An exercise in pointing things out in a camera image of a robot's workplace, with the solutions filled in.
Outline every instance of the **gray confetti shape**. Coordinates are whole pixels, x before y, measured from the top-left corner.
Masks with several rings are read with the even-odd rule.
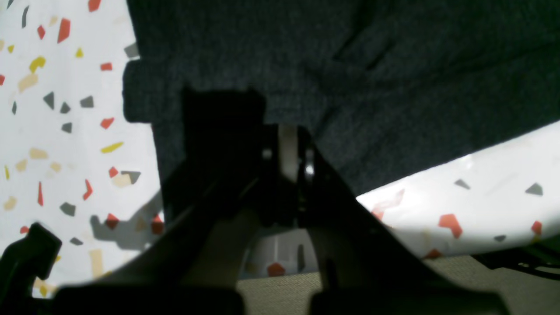
[[[133,185],[136,184],[136,181],[138,181],[138,178],[140,177],[140,174],[141,174],[140,172],[130,172],[130,171],[126,171],[126,170],[124,170],[120,173],[123,174],[123,175],[126,175],[126,174],[130,175],[130,182]]]
[[[457,181],[455,182],[455,185],[470,190],[470,186],[467,185],[467,183],[465,183],[465,181],[462,180],[462,179],[457,180]]]
[[[70,111],[70,106],[68,106],[68,104],[66,104],[66,102],[62,103],[62,107],[60,108],[60,113],[61,114],[66,114]]]
[[[74,245],[76,245],[76,246],[80,246],[80,245],[83,244],[83,242],[82,242],[81,240],[79,240],[79,239],[77,239],[77,238],[75,238],[75,237],[73,237],[73,238],[70,240],[70,243],[72,243],[72,244],[74,244]]]
[[[25,28],[27,25],[27,11],[29,10],[29,6],[25,7],[24,14],[21,16],[21,28]]]
[[[301,272],[305,268],[304,246],[300,244],[297,247],[297,271]]]
[[[43,101],[45,101],[45,103],[49,105],[52,110],[54,110],[54,92],[45,95]]]
[[[124,52],[127,54],[128,58],[138,57],[140,54],[138,53],[138,46],[136,43],[126,46],[124,48]]]
[[[62,125],[62,131],[72,133],[72,123],[65,123],[64,125]]]
[[[69,216],[74,216],[76,214],[76,206],[71,205],[68,202],[63,203],[60,206],[60,209],[62,210],[62,212],[64,214],[69,215]]]
[[[88,96],[80,101],[80,105],[83,108],[93,108],[94,107],[94,97]]]
[[[542,196],[543,187],[541,187],[538,183],[534,183],[531,187],[527,188],[525,193],[534,194],[535,196]]]

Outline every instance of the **dark gray fabric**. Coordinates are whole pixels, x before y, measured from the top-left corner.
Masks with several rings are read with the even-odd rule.
[[[186,159],[185,85],[253,87],[356,195],[560,119],[557,0],[128,4],[125,115],[153,122],[162,182]]]

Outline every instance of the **terrazzo pattern fabric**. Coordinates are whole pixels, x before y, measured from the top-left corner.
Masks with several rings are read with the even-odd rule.
[[[103,276],[165,230],[152,131],[123,116],[135,41],[125,0],[0,0],[0,251],[36,221],[63,241],[35,297]],[[560,233],[559,136],[556,123],[358,200],[420,258],[537,242]],[[256,242],[242,277],[311,271],[298,230]]]
[[[125,1],[0,1],[0,250],[36,221],[63,241],[36,297],[164,231],[150,126],[122,111],[135,41]]]

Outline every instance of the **red confetti shape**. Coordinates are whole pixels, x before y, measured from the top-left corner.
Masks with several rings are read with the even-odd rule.
[[[117,176],[118,174],[119,174],[119,171],[117,171],[116,168],[114,168],[114,167],[112,167],[112,168],[109,170],[109,176],[110,176],[111,178]]]
[[[101,65],[101,71],[111,71],[113,70],[113,64],[108,62],[108,63],[103,63]]]
[[[375,215],[375,217],[379,220],[379,221],[383,221],[383,215],[385,214],[384,211],[382,212],[371,212],[371,214]]]
[[[160,216],[156,215],[152,220],[152,233],[160,235],[164,232],[164,223],[161,221]]]
[[[115,118],[105,118],[101,121],[101,126],[105,129],[111,127],[113,121],[115,121]]]
[[[37,27],[37,33],[39,34],[40,39],[43,39],[43,37],[45,37],[45,29],[42,25],[39,25],[39,27]]]
[[[37,200],[37,202],[41,207],[43,206],[43,185],[41,184],[41,182],[39,182],[39,199]]]
[[[533,230],[536,235],[541,236],[543,232],[543,224],[539,221],[535,221],[535,223],[533,223],[533,226],[531,227],[531,230]]]
[[[60,29],[58,30],[58,43],[61,43],[69,36],[70,36],[70,20],[67,18],[63,18],[60,21]]]
[[[97,11],[97,9],[99,9],[99,4],[101,3],[101,0],[90,0],[87,5],[90,8],[90,12],[94,12]]]
[[[269,277],[279,277],[286,274],[286,269],[282,267],[279,263],[275,262],[267,267],[267,272]]]
[[[87,188],[87,191],[86,191],[85,194],[83,194],[83,199],[84,200],[87,200],[91,196],[91,194],[94,192],[94,190],[91,189],[90,181],[87,180],[87,179],[86,179],[86,188]]]
[[[437,249],[432,249],[423,259],[436,259],[442,257],[443,254]]]
[[[109,229],[114,230],[116,225],[119,224],[119,218],[112,214],[108,214],[105,224],[109,227]]]
[[[459,238],[463,233],[463,229],[459,225],[457,218],[454,214],[446,214],[440,217],[440,224],[442,228],[449,228],[455,238]]]

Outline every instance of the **beige carpet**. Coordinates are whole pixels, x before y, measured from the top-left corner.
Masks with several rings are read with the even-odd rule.
[[[507,269],[488,270],[471,257],[443,258],[428,265],[466,288],[500,292],[512,315],[560,314],[560,281]],[[307,274],[243,280],[238,288],[248,315],[302,315],[321,283],[318,274]]]

